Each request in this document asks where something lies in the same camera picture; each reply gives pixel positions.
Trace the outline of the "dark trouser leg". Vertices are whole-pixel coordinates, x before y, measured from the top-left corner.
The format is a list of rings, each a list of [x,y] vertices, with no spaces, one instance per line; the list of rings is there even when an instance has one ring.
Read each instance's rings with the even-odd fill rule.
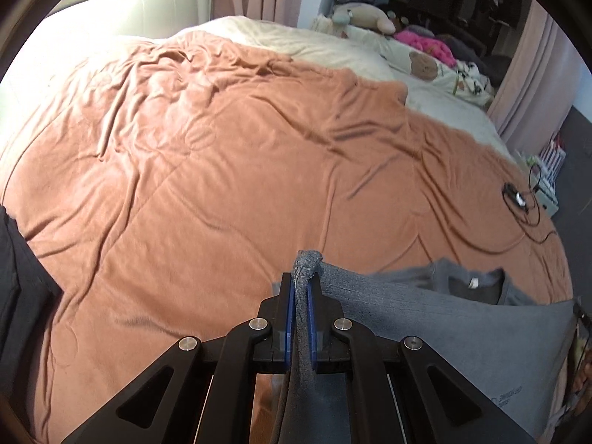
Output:
[[[1,393],[6,398],[26,390],[31,356],[61,295],[16,220],[1,209]]]

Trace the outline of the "cream white duvet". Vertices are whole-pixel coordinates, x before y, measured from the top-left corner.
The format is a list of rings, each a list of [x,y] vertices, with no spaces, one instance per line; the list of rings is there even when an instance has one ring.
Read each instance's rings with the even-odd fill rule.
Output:
[[[522,178],[482,110],[349,39],[245,17],[158,39],[36,31],[1,84],[1,191],[127,176],[225,189]]]

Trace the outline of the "white bedside storage box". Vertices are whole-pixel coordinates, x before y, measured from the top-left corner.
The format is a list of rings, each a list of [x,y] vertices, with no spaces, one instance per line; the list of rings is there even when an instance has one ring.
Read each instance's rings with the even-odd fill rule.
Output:
[[[541,208],[545,209],[548,216],[552,218],[559,211],[559,201],[555,185],[550,181],[550,171],[541,161],[541,158],[535,155],[523,154],[516,150],[514,157],[521,170],[527,175],[531,194],[534,195]]]

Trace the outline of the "terracotta orange blanket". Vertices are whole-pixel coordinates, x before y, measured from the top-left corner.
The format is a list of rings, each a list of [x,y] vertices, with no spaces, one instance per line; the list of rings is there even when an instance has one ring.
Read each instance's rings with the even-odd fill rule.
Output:
[[[420,337],[541,438],[576,320],[519,167],[372,81],[195,28],[92,48],[39,86],[36,52],[1,135],[1,384],[58,443],[167,350],[223,357],[283,277],[289,371],[260,377],[245,441],[347,443],[345,379],[316,374],[307,283],[359,339]]]

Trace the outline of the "plush toy animal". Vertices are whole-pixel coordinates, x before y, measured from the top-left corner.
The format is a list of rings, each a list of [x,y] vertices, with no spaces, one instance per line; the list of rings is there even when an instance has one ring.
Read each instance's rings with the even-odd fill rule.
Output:
[[[379,8],[366,3],[346,3],[333,9],[331,20],[336,25],[352,25],[392,36],[396,28],[391,19]]]

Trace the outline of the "grey t-shirt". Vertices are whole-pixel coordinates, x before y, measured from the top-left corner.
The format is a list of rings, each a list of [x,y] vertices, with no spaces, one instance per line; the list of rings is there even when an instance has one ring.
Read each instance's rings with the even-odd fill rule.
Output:
[[[575,331],[573,301],[538,305],[503,269],[481,273],[447,259],[361,275],[302,250],[292,276],[297,349],[275,403],[273,442],[350,440],[344,377],[318,375],[311,367],[306,284],[313,276],[347,318],[389,340],[420,337],[529,434],[546,432]]]

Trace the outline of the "pink curtain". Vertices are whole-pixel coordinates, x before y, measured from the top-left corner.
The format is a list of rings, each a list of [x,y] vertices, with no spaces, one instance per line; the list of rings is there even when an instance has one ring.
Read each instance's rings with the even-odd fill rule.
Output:
[[[583,60],[551,15],[533,1],[509,70],[488,114],[511,152],[538,154],[576,98]]]

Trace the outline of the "black white patterned cloth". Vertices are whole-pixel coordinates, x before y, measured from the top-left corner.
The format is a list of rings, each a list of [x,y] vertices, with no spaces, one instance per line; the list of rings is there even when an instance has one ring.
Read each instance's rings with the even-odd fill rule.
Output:
[[[494,94],[494,89],[489,77],[481,73],[475,62],[458,60],[454,71],[457,74],[454,93],[460,91],[472,96]]]

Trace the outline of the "bear print pillow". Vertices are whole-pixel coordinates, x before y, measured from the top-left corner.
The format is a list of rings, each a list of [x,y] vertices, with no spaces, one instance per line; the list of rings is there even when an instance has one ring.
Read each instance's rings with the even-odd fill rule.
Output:
[[[493,95],[472,96],[464,92],[454,93],[457,74],[441,61],[396,41],[394,38],[379,35],[367,29],[351,25],[336,25],[323,15],[317,16],[312,23],[312,30],[352,40],[382,56],[394,69],[428,82],[444,92],[456,96],[468,103],[487,108],[494,100]]]

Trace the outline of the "pink fluffy cloth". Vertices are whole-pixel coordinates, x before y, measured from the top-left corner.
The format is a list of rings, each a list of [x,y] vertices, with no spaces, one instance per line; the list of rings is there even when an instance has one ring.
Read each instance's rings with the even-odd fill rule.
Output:
[[[394,39],[441,61],[450,68],[457,66],[457,60],[454,58],[451,48],[438,39],[422,36],[409,30],[396,33]]]

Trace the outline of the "striped gift bag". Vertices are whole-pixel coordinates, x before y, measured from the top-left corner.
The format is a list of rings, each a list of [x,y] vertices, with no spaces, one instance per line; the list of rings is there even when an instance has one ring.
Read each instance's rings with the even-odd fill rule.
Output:
[[[550,184],[553,184],[558,178],[566,156],[562,138],[559,133],[555,133],[539,153],[545,176]]]

